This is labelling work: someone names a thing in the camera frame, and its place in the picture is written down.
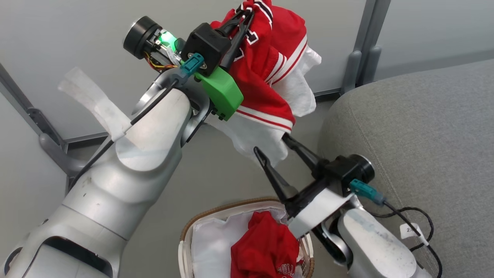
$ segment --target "white label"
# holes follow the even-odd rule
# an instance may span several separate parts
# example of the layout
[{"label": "white label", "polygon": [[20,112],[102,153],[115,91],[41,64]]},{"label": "white label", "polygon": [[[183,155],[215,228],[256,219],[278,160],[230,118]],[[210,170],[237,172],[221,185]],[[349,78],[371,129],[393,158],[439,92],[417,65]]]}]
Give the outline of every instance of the white label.
[{"label": "white label", "polygon": [[[428,246],[429,243],[425,240],[424,234],[420,230],[420,227],[418,226],[418,224],[412,223],[412,226],[415,227],[415,229],[420,233],[420,236],[419,236],[420,241],[422,241],[422,243],[424,243],[425,246]],[[401,234],[402,239],[407,238],[407,237],[411,237],[411,236],[417,236],[417,234],[412,230],[412,228],[410,226],[408,226],[408,224],[406,224],[406,223],[400,226],[400,234]]]}]

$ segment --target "gray couch cushion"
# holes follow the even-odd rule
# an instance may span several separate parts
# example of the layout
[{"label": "gray couch cushion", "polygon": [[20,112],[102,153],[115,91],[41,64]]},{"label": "gray couch cushion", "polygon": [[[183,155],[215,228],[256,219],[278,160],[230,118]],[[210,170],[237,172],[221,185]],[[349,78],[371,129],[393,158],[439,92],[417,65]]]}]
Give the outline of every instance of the gray couch cushion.
[{"label": "gray couch cushion", "polygon": [[[494,60],[350,91],[329,110],[319,153],[330,160],[339,154],[367,157],[376,168],[371,185],[391,204],[428,212],[435,226],[431,246],[445,277],[494,276]],[[423,216],[407,216],[428,235]],[[393,217],[383,223],[399,234],[403,222]],[[414,254],[437,273],[427,249]]]}]

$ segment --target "white cloth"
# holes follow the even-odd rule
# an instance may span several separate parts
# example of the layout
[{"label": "white cloth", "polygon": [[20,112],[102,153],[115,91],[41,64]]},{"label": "white cloth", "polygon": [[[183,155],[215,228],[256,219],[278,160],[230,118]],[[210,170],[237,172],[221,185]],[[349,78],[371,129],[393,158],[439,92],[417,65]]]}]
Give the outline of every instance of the white cloth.
[{"label": "white cloth", "polygon": [[106,96],[80,68],[65,74],[58,89],[86,107],[115,142],[131,127],[130,119]]},{"label": "white cloth", "polygon": [[303,278],[303,277],[304,277],[304,274],[302,271],[302,267],[296,266],[295,267],[295,274],[293,275],[293,278]]},{"label": "white cloth", "polygon": [[[283,209],[269,211],[277,222],[286,221],[287,213]],[[191,242],[194,278],[230,278],[230,250],[247,232],[252,214],[253,211],[243,212],[226,221],[212,218],[194,225]]]},{"label": "white cloth", "polygon": [[[304,75],[320,63],[321,57],[307,46],[293,70],[283,79],[272,84],[272,88],[289,104],[294,116],[305,116],[316,109],[316,99]],[[256,163],[258,162],[253,151],[255,146],[266,154],[273,166],[288,155],[288,149],[281,138],[285,132],[290,133],[290,130],[261,121],[253,121],[238,112],[226,122],[220,121],[217,116],[210,115],[206,118],[206,123],[230,137],[235,149]]]}]

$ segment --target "teal connector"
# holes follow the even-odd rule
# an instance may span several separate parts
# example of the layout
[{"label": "teal connector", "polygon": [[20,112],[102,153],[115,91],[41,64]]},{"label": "teal connector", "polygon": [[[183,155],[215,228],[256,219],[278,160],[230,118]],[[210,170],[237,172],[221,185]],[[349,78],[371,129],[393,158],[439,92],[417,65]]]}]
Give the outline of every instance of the teal connector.
[{"label": "teal connector", "polygon": [[371,200],[376,205],[383,206],[384,201],[386,200],[381,192],[378,192],[374,187],[368,185],[367,183],[361,182],[358,179],[354,179],[350,182],[350,190],[358,196]]},{"label": "teal connector", "polygon": [[187,74],[187,78],[191,77],[204,64],[204,57],[199,53],[194,53],[185,61],[180,69]]}]

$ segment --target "floor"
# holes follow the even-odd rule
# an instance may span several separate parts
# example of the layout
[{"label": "floor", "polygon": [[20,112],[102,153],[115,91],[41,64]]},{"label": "floor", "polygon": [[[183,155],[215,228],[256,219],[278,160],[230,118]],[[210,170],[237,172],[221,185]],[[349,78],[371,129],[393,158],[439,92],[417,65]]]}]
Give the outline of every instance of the floor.
[{"label": "floor", "polygon": [[[292,136],[316,150],[322,121],[332,103],[319,103],[314,113],[297,119]],[[71,152],[77,157],[91,154],[88,149]],[[307,167],[294,153],[277,170],[298,189],[312,181]],[[263,196],[275,196],[275,193],[261,168],[237,153],[223,133],[211,126],[201,127],[184,146],[182,161],[173,177],[127,245],[120,277],[180,277],[179,237],[192,217],[222,204]],[[313,239],[313,277],[347,277],[346,269],[335,265]]]}]

